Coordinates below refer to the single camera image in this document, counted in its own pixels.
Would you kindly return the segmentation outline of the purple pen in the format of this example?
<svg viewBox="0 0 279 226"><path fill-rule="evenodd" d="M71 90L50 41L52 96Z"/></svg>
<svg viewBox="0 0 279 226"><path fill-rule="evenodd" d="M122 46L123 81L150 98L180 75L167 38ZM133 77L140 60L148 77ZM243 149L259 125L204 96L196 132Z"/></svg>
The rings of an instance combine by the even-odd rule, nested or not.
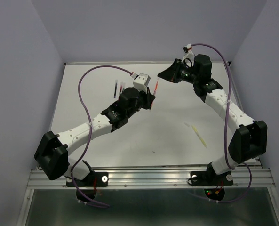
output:
<svg viewBox="0 0 279 226"><path fill-rule="evenodd" d="M118 87L118 80L115 80L115 86L114 86L114 95L113 95L113 98L116 98L116 94L117 94L117 87Z"/></svg>

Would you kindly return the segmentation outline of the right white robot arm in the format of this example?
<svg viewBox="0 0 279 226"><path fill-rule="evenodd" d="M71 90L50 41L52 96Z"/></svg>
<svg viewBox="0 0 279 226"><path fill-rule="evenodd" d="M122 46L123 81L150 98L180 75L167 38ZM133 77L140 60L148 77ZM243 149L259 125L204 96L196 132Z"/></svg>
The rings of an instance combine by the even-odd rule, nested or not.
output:
<svg viewBox="0 0 279 226"><path fill-rule="evenodd" d="M215 184L222 179L223 173L266 152L268 127L264 121L255 121L228 100L222 86L211 77L211 71L210 57L197 55L191 66L175 59L169 68L158 73L158 77L172 83L191 83L195 94L211 107L231 130L233 137L224 156L210 163L205 172L207 182Z"/></svg>

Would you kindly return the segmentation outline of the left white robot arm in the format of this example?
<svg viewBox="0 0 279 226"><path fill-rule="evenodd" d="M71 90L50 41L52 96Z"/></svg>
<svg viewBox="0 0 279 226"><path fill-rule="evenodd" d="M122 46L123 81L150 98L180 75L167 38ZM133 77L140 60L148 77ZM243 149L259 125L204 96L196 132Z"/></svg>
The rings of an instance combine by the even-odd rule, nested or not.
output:
<svg viewBox="0 0 279 226"><path fill-rule="evenodd" d="M119 99L101 111L90 122L54 134L45 133L34 158L49 180L61 176L77 179L87 186L93 182L92 168L86 161L77 161L70 155L88 141L116 131L126 125L129 118L141 109L150 110L155 96L149 91L126 88Z"/></svg>

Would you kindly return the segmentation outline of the aluminium mounting rail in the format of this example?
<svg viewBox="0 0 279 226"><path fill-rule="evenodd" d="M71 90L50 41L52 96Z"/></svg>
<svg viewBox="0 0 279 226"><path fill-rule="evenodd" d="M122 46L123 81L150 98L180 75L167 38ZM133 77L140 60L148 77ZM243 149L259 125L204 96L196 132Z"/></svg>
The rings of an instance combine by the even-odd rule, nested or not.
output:
<svg viewBox="0 0 279 226"><path fill-rule="evenodd" d="M270 169L261 166L249 166L252 172L251 188L275 187ZM108 172L108 186L101 189L185 189L190 186L187 179L192 171L204 171L206 166L190 167L108 167L95 168L96 172ZM245 166L239 166L231 172L234 184L231 188L246 188L249 183L249 172ZM32 170L27 189L73 189L66 186L66 178L49 180L39 169Z"/></svg>

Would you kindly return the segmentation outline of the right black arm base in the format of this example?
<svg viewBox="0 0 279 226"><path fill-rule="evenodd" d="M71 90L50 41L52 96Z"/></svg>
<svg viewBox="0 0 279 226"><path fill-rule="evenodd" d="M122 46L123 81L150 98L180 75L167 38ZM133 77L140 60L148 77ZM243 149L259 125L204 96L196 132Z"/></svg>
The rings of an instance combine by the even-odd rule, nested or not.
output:
<svg viewBox="0 0 279 226"><path fill-rule="evenodd" d="M206 186L204 189L206 197L220 202L225 196L224 186L233 185L233 179L230 170L218 175L210 163L205 171L190 172L187 183L191 186Z"/></svg>

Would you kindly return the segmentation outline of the red pink pen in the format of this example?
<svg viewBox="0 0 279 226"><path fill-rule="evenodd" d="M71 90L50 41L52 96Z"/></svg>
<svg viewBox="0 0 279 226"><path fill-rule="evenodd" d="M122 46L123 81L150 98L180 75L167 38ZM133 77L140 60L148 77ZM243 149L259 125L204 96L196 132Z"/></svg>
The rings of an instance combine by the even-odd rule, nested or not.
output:
<svg viewBox="0 0 279 226"><path fill-rule="evenodd" d="M119 92L119 95L123 92L124 88L125 88L125 83L124 83L124 82L121 82L121 83L120 83L120 92Z"/></svg>

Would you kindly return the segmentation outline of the yellow pen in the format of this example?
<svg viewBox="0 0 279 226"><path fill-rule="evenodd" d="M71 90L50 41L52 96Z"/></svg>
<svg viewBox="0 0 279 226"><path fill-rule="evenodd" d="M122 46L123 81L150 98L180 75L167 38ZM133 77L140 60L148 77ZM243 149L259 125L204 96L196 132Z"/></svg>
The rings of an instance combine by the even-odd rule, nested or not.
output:
<svg viewBox="0 0 279 226"><path fill-rule="evenodd" d="M205 147L205 148L207 148L207 144L206 144L206 142L204 141L204 139L202 138L202 136L199 134L199 132L198 132L198 130L196 129L196 127L195 126L191 126L192 127L192 129L193 129L193 131L195 132L195 134L197 135L197 137L198 137L198 139L201 141L201 143L203 144L203 146Z"/></svg>

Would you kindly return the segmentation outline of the orange pen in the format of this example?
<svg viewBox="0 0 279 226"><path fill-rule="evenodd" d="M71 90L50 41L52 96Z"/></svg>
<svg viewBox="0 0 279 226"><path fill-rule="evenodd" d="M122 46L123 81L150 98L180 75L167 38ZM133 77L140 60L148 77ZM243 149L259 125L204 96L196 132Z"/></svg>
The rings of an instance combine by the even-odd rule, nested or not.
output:
<svg viewBox="0 0 279 226"><path fill-rule="evenodd" d="M159 78L157 78L157 81L156 81L156 85L155 85L155 89L154 89L154 92L153 92L153 95L156 97L156 93L157 93L157 90L158 90L158 85L159 85Z"/></svg>

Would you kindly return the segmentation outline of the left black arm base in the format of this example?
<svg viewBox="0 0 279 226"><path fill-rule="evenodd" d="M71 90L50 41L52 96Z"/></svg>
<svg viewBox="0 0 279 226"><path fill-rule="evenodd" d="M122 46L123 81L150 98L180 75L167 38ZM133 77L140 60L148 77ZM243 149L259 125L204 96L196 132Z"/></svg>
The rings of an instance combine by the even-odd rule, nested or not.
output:
<svg viewBox="0 0 279 226"><path fill-rule="evenodd" d="M109 173L104 171L94 171L86 161L82 160L82 162L86 165L86 169L89 170L89 173L82 180L74 179L75 183L79 188L91 187L92 190L77 190L76 197L78 202L88 206L108 208L108 204L98 203L98 201L94 201L94 198L97 195L98 187L108 186Z"/></svg>

